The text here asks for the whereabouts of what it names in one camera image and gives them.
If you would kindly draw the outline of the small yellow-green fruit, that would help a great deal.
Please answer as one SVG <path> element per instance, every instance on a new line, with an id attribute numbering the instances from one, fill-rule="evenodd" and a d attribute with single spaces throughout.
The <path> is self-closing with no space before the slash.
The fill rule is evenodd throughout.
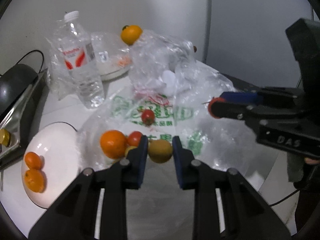
<path id="1" fill-rule="evenodd" d="M 128 146 L 128 147 L 126 148 L 126 150 L 125 150 L 125 157 L 127 157 L 128 153 L 129 153 L 131 150 L 135 149 L 135 148 L 137 148 L 137 147 L 136 147 L 136 146 Z"/>
<path id="2" fill-rule="evenodd" d="M 166 140 L 153 140 L 149 143 L 148 155 L 155 163 L 162 164 L 169 161 L 172 157 L 172 153 L 172 145 Z"/>

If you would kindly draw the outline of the cherry tomato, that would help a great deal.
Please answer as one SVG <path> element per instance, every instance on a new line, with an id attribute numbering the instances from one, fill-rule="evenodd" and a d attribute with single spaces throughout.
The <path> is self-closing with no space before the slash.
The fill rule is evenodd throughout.
<path id="1" fill-rule="evenodd" d="M 143 124 L 145 124 L 146 126 L 150 126 L 155 122 L 155 114 L 152 110 L 145 109 L 144 111 L 142 111 L 141 119 Z"/>
<path id="2" fill-rule="evenodd" d="M 142 136 L 143 134 L 140 131 L 133 131 L 127 137 L 128 145 L 138 147 Z"/>
<path id="3" fill-rule="evenodd" d="M 212 110 L 212 106 L 213 106 L 213 104 L 216 103 L 216 102 L 226 102 L 226 100 L 225 100 L 224 98 L 221 98 L 221 97 L 212 98 L 212 99 L 210 100 L 209 104 L 208 104 L 207 109 L 208 109 L 209 114 L 210 114 L 213 118 L 215 118 L 215 119 L 220 119 L 220 117 L 219 117 L 219 116 L 216 116 L 216 115 L 213 113 L 213 110 Z"/>

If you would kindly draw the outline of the mandarin orange bottom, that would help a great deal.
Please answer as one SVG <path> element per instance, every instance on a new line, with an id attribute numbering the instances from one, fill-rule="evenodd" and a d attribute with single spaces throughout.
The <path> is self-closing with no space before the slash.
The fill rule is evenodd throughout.
<path id="1" fill-rule="evenodd" d="M 127 138 L 118 130 L 108 130 L 100 137 L 100 147 L 110 159 L 120 159 L 125 156 Z"/>

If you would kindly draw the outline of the mandarin orange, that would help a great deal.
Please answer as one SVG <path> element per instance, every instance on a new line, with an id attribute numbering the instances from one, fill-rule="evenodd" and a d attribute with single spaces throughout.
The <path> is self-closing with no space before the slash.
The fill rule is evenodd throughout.
<path id="1" fill-rule="evenodd" d="M 42 168 L 42 160 L 35 152 L 27 152 L 24 161 L 29 169 L 40 170 Z"/>
<path id="2" fill-rule="evenodd" d="M 35 193 L 42 193 L 46 188 L 46 177 L 41 170 L 29 169 L 23 177 L 26 187 Z"/>
<path id="3" fill-rule="evenodd" d="M 127 138 L 118 130 L 108 130 L 100 137 L 100 147 L 110 159 L 120 159 L 125 156 Z"/>

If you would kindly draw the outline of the cherry tomato top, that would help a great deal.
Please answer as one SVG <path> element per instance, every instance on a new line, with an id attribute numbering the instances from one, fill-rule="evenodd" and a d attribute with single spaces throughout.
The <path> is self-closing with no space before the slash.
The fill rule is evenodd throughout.
<path id="1" fill-rule="evenodd" d="M 155 122 L 155 114 L 152 110 L 145 109 L 144 111 L 142 111 L 141 119 L 143 124 L 145 124 L 146 126 L 150 126 Z"/>

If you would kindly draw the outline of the cherry tomato bottom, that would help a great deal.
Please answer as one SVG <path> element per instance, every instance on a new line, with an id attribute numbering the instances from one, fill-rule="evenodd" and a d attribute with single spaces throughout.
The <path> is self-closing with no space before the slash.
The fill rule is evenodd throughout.
<path id="1" fill-rule="evenodd" d="M 210 114 L 213 118 L 215 118 L 215 119 L 220 119 L 220 117 L 219 117 L 219 116 L 216 116 L 216 115 L 213 113 L 213 110 L 212 110 L 212 106 L 213 106 L 213 104 L 216 103 L 216 102 L 226 102 L 226 100 L 225 100 L 224 98 L 221 98 L 221 97 L 212 98 L 212 99 L 210 100 L 209 104 L 208 104 L 207 109 L 208 109 L 209 114 Z"/>

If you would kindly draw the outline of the crumpled clear plastic bag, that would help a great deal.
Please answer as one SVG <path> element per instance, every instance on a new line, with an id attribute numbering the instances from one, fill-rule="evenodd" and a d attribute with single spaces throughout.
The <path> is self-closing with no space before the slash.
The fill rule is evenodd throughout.
<path id="1" fill-rule="evenodd" d="M 217 70 L 197 62 L 193 44 L 181 38 L 146 30 L 130 57 L 130 91 L 136 99 L 162 95 L 176 104 L 201 105 L 236 90 Z"/>

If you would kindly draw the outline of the white plate black rim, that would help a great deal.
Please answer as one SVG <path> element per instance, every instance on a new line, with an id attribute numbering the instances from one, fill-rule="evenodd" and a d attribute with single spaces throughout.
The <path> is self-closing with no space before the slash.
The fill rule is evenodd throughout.
<path id="1" fill-rule="evenodd" d="M 25 154 L 29 152 L 39 156 L 42 167 L 38 172 L 33 172 L 25 160 L 22 161 L 23 187 L 35 205 L 47 209 L 80 172 L 76 129 L 65 122 L 49 124 L 33 136 Z M 27 179 L 26 174 L 33 179 L 42 174 L 43 190 L 35 192 L 39 186 L 29 187 L 31 180 Z"/>

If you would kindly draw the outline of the clear bag over white bowl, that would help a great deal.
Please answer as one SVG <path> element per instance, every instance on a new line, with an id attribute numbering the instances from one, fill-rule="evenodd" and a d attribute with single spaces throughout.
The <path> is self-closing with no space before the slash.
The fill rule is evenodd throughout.
<path id="1" fill-rule="evenodd" d="M 56 21 L 55 30 L 46 38 L 50 44 L 50 63 L 47 64 L 46 84 L 50 92 L 59 100 L 75 93 L 72 79 L 66 67 L 62 66 L 63 58 L 57 49 L 57 32 L 62 27 L 63 21 Z M 102 81 L 115 79 L 129 70 L 132 64 L 129 46 L 121 40 L 120 36 L 114 33 L 93 32 L 91 40 Z"/>

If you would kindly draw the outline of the large orange on bowl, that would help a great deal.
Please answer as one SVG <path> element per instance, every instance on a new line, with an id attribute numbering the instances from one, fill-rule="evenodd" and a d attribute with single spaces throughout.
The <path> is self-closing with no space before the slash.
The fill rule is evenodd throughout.
<path id="1" fill-rule="evenodd" d="M 143 30 L 140 26 L 126 25 L 123 27 L 120 37 L 125 44 L 131 46 L 139 39 L 142 33 Z"/>

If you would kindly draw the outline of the clear plastic water bottle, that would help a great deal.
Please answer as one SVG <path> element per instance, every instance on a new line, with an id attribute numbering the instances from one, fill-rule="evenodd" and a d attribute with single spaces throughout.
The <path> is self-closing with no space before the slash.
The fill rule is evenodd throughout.
<path id="1" fill-rule="evenodd" d="M 99 107 L 105 99 L 103 83 L 91 34 L 80 24 L 78 11 L 64 15 L 63 25 L 56 33 L 56 41 L 79 100 L 88 109 Z"/>

